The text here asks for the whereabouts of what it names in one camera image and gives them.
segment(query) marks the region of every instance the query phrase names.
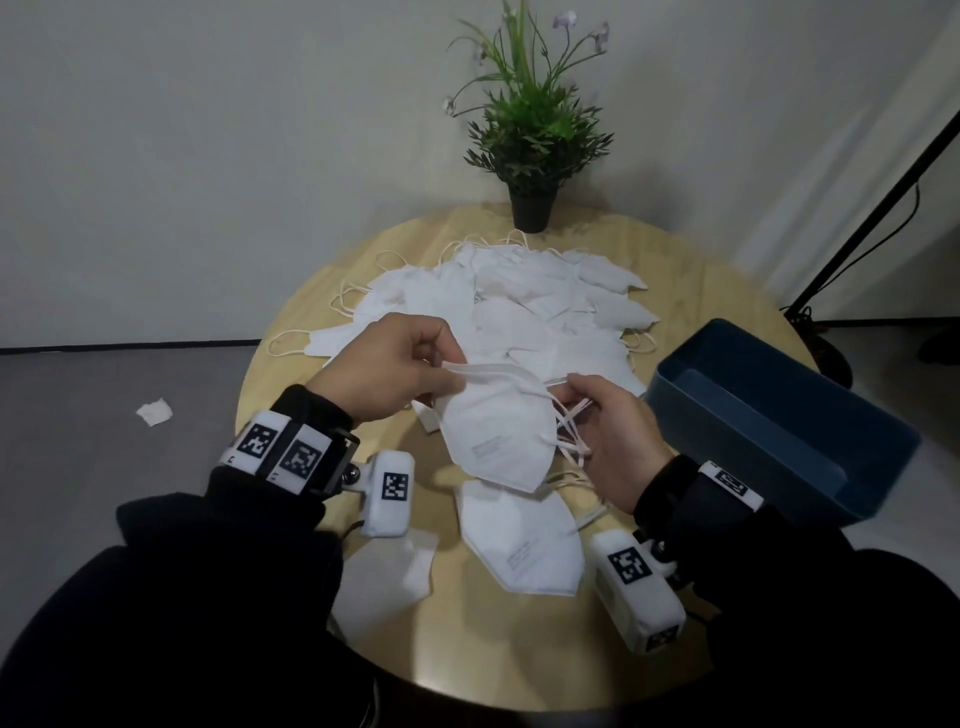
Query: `blue plastic bin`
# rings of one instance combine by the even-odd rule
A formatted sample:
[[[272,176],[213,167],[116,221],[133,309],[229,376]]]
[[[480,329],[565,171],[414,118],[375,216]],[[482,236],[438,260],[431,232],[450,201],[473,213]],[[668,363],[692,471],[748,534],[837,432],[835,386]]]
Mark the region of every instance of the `blue plastic bin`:
[[[799,526],[874,516],[920,444],[909,425],[723,319],[659,364],[646,400],[670,445]]]

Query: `white tracking device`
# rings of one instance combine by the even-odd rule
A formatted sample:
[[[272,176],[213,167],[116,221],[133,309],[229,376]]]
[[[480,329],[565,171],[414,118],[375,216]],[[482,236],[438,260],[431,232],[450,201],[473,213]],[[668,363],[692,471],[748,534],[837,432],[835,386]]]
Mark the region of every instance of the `white tracking device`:
[[[345,482],[343,488],[364,494],[360,534],[371,539],[405,535],[410,527],[414,456],[385,449],[357,468],[359,479],[355,483]]]
[[[638,655],[674,642],[686,622],[686,610],[666,581],[677,565],[655,559],[652,544],[639,544],[619,528],[598,533],[589,542],[593,586],[627,646]]]

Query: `floor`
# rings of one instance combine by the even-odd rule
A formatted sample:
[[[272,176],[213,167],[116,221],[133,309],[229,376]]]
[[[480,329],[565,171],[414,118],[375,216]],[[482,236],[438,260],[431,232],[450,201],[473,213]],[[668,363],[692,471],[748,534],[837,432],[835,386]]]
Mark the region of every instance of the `floor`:
[[[924,442],[879,516],[848,530],[924,564],[960,593],[960,367],[913,358],[936,329],[836,329],[854,390],[901,416]],[[199,493],[232,431],[250,348],[0,356],[0,658],[74,570],[119,542],[127,500]],[[134,411],[163,397],[170,422]],[[425,714],[465,725],[612,726],[636,714],[511,716],[385,680],[384,725]]]

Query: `black flower pot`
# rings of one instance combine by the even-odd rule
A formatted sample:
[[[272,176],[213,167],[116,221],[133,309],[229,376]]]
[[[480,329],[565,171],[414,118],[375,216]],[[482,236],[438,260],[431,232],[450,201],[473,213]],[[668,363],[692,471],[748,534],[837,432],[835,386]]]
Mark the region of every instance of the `black flower pot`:
[[[510,193],[514,209],[514,227],[524,232],[543,232],[550,222],[550,211],[557,199],[557,190],[543,197],[518,197]]]

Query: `person's left hand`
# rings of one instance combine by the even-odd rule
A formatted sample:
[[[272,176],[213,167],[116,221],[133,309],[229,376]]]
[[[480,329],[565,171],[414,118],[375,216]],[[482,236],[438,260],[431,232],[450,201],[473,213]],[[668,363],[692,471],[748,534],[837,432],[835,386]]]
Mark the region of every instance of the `person's left hand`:
[[[464,378],[441,369],[445,361],[467,363],[446,321],[388,313],[366,327],[306,388],[359,425],[390,417],[410,400],[432,404],[434,397],[461,392]]]

